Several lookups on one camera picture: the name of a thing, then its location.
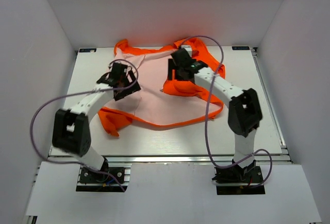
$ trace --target orange fabric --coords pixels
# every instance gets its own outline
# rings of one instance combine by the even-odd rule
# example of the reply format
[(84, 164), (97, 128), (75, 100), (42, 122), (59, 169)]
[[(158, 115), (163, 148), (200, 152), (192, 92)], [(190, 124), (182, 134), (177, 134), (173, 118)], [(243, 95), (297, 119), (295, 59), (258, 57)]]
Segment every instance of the orange fabric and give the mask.
[[(135, 56), (142, 54), (159, 53), (162, 51), (177, 49), (181, 45), (182, 41), (183, 40), (177, 41), (173, 45), (167, 45), (157, 50), (157, 49), (139, 49), (139, 48), (130, 47), (128, 45), (128, 40), (122, 40), (115, 45), (113, 52), (116, 55), (117, 48), (119, 48), (124, 54), (132, 54)], [(216, 68), (219, 65), (219, 62), (208, 52), (207, 47), (205, 46), (202, 40), (198, 38), (192, 38), (189, 41), (187, 41), (185, 44), (188, 44), (192, 47), (194, 59), (201, 60), (207, 63), (212, 70), (216, 70)], [(221, 77), (223, 78), (225, 77), (224, 65), (221, 66), (219, 70), (219, 74)], [(166, 94), (176, 95), (176, 96), (190, 96), (190, 97), (198, 96), (199, 98), (205, 101), (207, 101), (207, 97), (208, 97), (208, 90), (188, 81), (166, 80), (163, 85), (163, 92)], [(211, 103), (219, 106), (219, 109), (217, 111), (209, 113), (208, 115), (209, 118), (215, 118), (215, 116), (222, 111), (223, 102), (218, 98), (216, 98), (214, 95), (212, 95)], [(157, 125), (142, 120), (141, 118), (136, 117), (130, 113), (126, 113), (120, 110), (110, 109), (107, 107), (101, 108), (98, 112), (98, 115), (100, 117), (101, 124), (106, 130), (106, 132), (113, 136), (119, 136), (118, 130), (120, 128), (130, 125), (133, 122), (133, 119), (143, 123), (147, 123), (155, 127), (168, 127), (168, 128), (193, 124), (193, 123), (201, 122), (205, 119), (202, 116), (199, 118), (188, 120), (186, 122), (174, 123), (170, 125)]]

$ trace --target cloth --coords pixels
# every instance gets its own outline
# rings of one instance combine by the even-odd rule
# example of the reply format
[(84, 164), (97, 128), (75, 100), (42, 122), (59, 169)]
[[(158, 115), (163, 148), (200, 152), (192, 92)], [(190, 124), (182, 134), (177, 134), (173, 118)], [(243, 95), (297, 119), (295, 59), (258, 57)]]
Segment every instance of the cloth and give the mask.
[[(159, 50), (130, 47), (122, 40), (114, 48), (115, 59), (126, 59), (139, 70), (141, 90), (118, 101), (110, 101), (98, 112), (103, 128), (111, 135), (119, 136), (118, 130), (133, 120), (155, 127), (172, 128), (203, 121), (208, 91), (192, 82), (167, 80), (168, 59), (182, 41), (164, 46)], [(186, 42), (193, 49), (193, 57), (204, 61), (215, 70), (218, 61), (208, 52), (199, 39)], [(224, 65), (219, 74), (225, 77)], [(211, 97), (209, 118), (223, 109), (223, 102)]]

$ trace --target wall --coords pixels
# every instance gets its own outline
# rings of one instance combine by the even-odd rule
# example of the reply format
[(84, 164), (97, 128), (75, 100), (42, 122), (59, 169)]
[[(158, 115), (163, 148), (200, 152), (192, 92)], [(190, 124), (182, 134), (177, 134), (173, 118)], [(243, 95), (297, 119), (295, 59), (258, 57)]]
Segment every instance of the wall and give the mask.
[[(33, 113), (63, 93), (74, 51), (47, 0), (0, 0), (0, 217), (21, 223), (39, 159), (28, 129)], [(35, 133), (50, 146), (56, 105), (42, 112)]]
[(259, 60), (290, 155), (330, 223), (330, 0), (284, 0)]
[(48, 0), (75, 49), (124, 38), (135, 46), (164, 45), (196, 34), (257, 46), (282, 1)]

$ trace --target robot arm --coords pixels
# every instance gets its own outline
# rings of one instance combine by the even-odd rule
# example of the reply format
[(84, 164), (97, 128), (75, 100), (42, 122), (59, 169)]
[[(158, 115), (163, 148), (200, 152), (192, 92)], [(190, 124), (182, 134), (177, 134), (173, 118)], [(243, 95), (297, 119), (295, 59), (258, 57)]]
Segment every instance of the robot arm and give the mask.
[[(189, 80), (194, 84), (210, 89), (214, 72), (202, 61), (191, 58), (189, 49), (181, 48), (169, 59), (168, 79)], [(254, 152), (256, 129), (262, 119), (258, 96), (255, 90), (243, 90), (217, 75), (212, 94), (222, 100), (229, 109), (228, 125), (235, 134), (235, 154), (233, 162), (239, 161)], [(235, 167), (241, 178), (255, 167), (254, 157)]]
[(127, 65), (113, 63), (110, 72), (105, 73), (93, 89), (94, 93), (88, 94), (73, 107), (65, 110), (59, 109), (55, 114), (53, 146), (74, 156), (78, 161), (95, 170), (107, 171), (107, 160), (98, 154), (91, 146), (89, 122), (107, 102), (116, 101), (140, 90), (132, 70), (127, 72)]

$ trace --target cable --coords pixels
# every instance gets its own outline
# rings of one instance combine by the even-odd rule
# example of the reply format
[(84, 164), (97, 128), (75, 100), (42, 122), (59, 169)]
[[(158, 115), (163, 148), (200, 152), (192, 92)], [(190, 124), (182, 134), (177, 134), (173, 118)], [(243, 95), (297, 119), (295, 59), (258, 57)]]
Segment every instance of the cable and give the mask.
[(79, 161), (53, 161), (53, 160), (50, 160), (48, 159), (47, 157), (45, 157), (40, 151), (39, 149), (37, 148), (37, 145), (36, 145), (36, 141), (35, 141), (35, 137), (34, 137), (34, 124), (35, 124), (35, 121), (36, 121), (36, 118), (38, 116), (38, 114), (40, 113), (40, 111), (45, 108), (46, 106), (48, 106), (50, 103), (53, 103), (57, 100), (60, 100), (60, 99), (64, 99), (64, 98), (68, 98), (68, 97), (73, 97), (73, 96), (78, 96), (78, 95), (84, 95), (84, 94), (93, 94), (93, 93), (97, 93), (97, 92), (107, 92), (107, 91), (113, 91), (113, 90), (125, 90), (125, 89), (129, 89), (130, 87), (132, 87), (137, 81), (138, 81), (138, 78), (139, 78), (139, 73), (138, 73), (138, 69), (135, 67), (134, 64), (132, 64), (131, 62), (125, 60), (125, 59), (116, 59), (116, 60), (113, 60), (110, 65), (112, 65), (114, 62), (117, 62), (117, 61), (122, 61), (122, 62), (126, 62), (128, 63), (136, 72), (136, 79), (135, 81), (130, 84), (129, 86), (127, 87), (121, 87), (121, 88), (108, 88), (108, 89), (102, 89), (102, 90), (91, 90), (91, 91), (84, 91), (84, 92), (78, 92), (78, 93), (74, 93), (74, 94), (66, 94), (66, 95), (63, 95), (63, 96), (59, 96), (59, 97), (56, 97), (56, 98), (53, 98), (47, 102), (45, 102), (44, 104), (42, 104), (37, 110), (36, 112), (34, 113), (32, 119), (31, 119), (31, 123), (30, 123), (30, 140), (31, 140), (31, 144), (32, 144), (32, 147), (33, 149), (35, 150), (36, 154), (41, 158), (43, 159), (44, 161), (46, 162), (49, 162), (49, 163), (54, 163), (54, 164), (63, 164), (63, 165), (68, 165), (68, 164), (78, 164), (78, 165), (81, 165), (83, 167), (86, 167), (88, 168), (88, 170), (94, 172), (94, 173), (97, 173), (97, 174), (103, 174), (103, 175), (106, 175), (108, 177), (111, 177), (114, 179), (114, 181), (119, 185), (119, 187), (122, 189), (123, 192), (125, 192), (125, 189), (124, 187), (119, 183), (119, 181), (111, 174), (111, 173), (106, 173), (104, 171), (98, 171), (98, 170), (95, 170), (93, 168), (90, 168), (88, 167), (87, 165), (85, 165), (84, 163), (82, 162), (79, 162)]
[(180, 44), (180, 46), (182, 46), (182, 45), (183, 45), (185, 42), (187, 42), (188, 40), (190, 40), (190, 39), (192, 39), (192, 38), (196, 38), (196, 37), (207, 38), (207, 39), (210, 39), (210, 40), (214, 41), (214, 42), (218, 45), (218, 47), (220, 48), (220, 51), (221, 51), (221, 60), (220, 60), (220, 63), (219, 63), (219, 65), (218, 65), (217, 69), (214, 71), (214, 74), (213, 74), (213, 77), (212, 77), (212, 82), (211, 82), (210, 89), (209, 89), (209, 95), (208, 95), (207, 102), (206, 102), (206, 111), (205, 111), (205, 128), (204, 128), (204, 130), (205, 130), (205, 144), (206, 144), (207, 154), (208, 154), (208, 156), (209, 156), (209, 158), (210, 158), (210, 161), (212, 162), (212, 164), (213, 164), (215, 167), (220, 168), (220, 169), (227, 169), (227, 168), (231, 168), (231, 167), (233, 167), (233, 166), (238, 165), (239, 163), (241, 163), (241, 162), (247, 160), (248, 158), (252, 157), (253, 155), (255, 155), (255, 154), (257, 154), (257, 153), (259, 153), (259, 152), (261, 152), (261, 151), (264, 151), (264, 152), (269, 156), (269, 159), (270, 159), (270, 167), (269, 167), (269, 172), (268, 172), (267, 176), (265, 177), (265, 179), (264, 179), (260, 184), (255, 185), (255, 186), (251, 186), (251, 188), (253, 188), (253, 187), (258, 187), (258, 186), (264, 184), (264, 183), (267, 181), (267, 179), (268, 179), (269, 176), (270, 176), (270, 173), (272, 172), (272, 168), (273, 168), (273, 160), (272, 160), (272, 157), (271, 157), (270, 153), (269, 153), (267, 150), (265, 150), (265, 149), (263, 149), (263, 148), (258, 149), (258, 150), (256, 150), (254, 153), (249, 154), (248, 156), (244, 157), (243, 159), (241, 159), (241, 160), (239, 160), (239, 161), (237, 161), (237, 162), (235, 162), (235, 163), (233, 163), (233, 164), (231, 164), (231, 165), (227, 165), (227, 166), (219, 166), (219, 165), (214, 161), (214, 159), (213, 159), (213, 157), (212, 157), (211, 150), (210, 150), (210, 145), (209, 145), (209, 142), (208, 142), (208, 129), (207, 129), (207, 128), (208, 128), (208, 120), (209, 120), (209, 118), (208, 118), (208, 112), (209, 112), (209, 107), (210, 107), (210, 103), (211, 103), (211, 96), (212, 96), (212, 90), (213, 90), (213, 86), (214, 86), (214, 83), (215, 83), (215, 80), (216, 80), (216, 76), (217, 76), (217, 74), (218, 74), (218, 72), (219, 72), (219, 70), (220, 70), (220, 68), (221, 68), (221, 65), (222, 65), (222, 63), (223, 63), (223, 60), (224, 60), (224, 52), (223, 52), (223, 48), (222, 48), (222, 46), (220, 45), (220, 43), (219, 43), (218, 41), (216, 41), (215, 39), (213, 39), (213, 38), (211, 38), (211, 37), (209, 37), (209, 36), (205, 36), (205, 35), (190, 36), (190, 37), (186, 38), (185, 40), (183, 40), (182, 43)]

